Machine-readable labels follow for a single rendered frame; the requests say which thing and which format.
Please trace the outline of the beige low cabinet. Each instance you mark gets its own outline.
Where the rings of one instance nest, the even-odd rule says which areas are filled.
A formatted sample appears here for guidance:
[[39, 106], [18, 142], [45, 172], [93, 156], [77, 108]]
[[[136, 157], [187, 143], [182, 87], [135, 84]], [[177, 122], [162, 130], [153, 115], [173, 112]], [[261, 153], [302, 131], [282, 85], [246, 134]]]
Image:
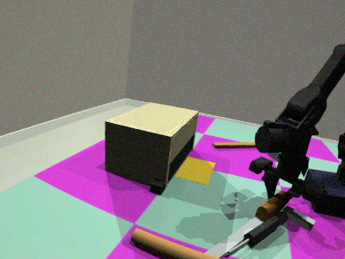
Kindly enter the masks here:
[[216, 163], [187, 157], [199, 111], [149, 103], [105, 121], [105, 170], [151, 185], [162, 194], [174, 177], [210, 181]]

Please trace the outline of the brown cylinder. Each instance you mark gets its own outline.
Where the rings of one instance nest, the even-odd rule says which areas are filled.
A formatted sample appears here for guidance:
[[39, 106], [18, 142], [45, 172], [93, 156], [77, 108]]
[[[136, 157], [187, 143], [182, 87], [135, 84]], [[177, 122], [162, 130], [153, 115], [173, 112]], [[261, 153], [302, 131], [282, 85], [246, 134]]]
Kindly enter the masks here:
[[257, 208], [255, 217], [250, 222], [243, 225], [243, 227], [235, 231], [229, 237], [225, 238], [224, 241], [219, 242], [217, 245], [206, 251], [205, 254], [221, 258], [225, 254], [227, 254], [229, 250], [236, 247], [242, 241], [245, 241], [245, 234], [247, 234], [250, 230], [256, 228], [257, 226], [261, 225], [268, 218], [270, 218], [273, 215], [276, 215], [280, 211], [281, 204], [284, 200], [286, 193], [287, 192], [281, 190], [270, 200], [260, 205]]

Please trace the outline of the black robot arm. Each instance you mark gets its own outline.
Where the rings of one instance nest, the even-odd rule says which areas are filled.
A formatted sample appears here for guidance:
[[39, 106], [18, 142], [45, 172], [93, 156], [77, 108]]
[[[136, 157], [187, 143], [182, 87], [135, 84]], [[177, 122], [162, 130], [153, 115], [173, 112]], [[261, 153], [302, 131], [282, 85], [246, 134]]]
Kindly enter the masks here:
[[[287, 152], [305, 156], [312, 135], [319, 135], [315, 124], [327, 109], [328, 96], [344, 73], [345, 44], [339, 44], [311, 84], [290, 98], [275, 122], [264, 120], [255, 134], [255, 146], [259, 153]], [[339, 137], [338, 159], [342, 162], [335, 176], [345, 186], [345, 133]]]

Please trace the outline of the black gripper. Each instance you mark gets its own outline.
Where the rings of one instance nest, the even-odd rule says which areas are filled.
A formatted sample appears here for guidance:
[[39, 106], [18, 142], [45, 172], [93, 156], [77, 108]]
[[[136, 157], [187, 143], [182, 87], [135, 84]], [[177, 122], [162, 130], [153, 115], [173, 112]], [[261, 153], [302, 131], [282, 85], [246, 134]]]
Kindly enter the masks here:
[[261, 179], [265, 181], [267, 198], [270, 200], [274, 196], [278, 180], [282, 179], [293, 185], [287, 191], [280, 210], [282, 210], [293, 197], [298, 198], [302, 196], [305, 200], [317, 203], [322, 198], [326, 189], [324, 184], [312, 179], [308, 182], [298, 179], [306, 155], [296, 156], [285, 152], [279, 153], [278, 158], [280, 159], [277, 167], [272, 167], [273, 162], [263, 156], [256, 160], [252, 160], [248, 167], [249, 171], [256, 174], [261, 174], [262, 170], [264, 170]]

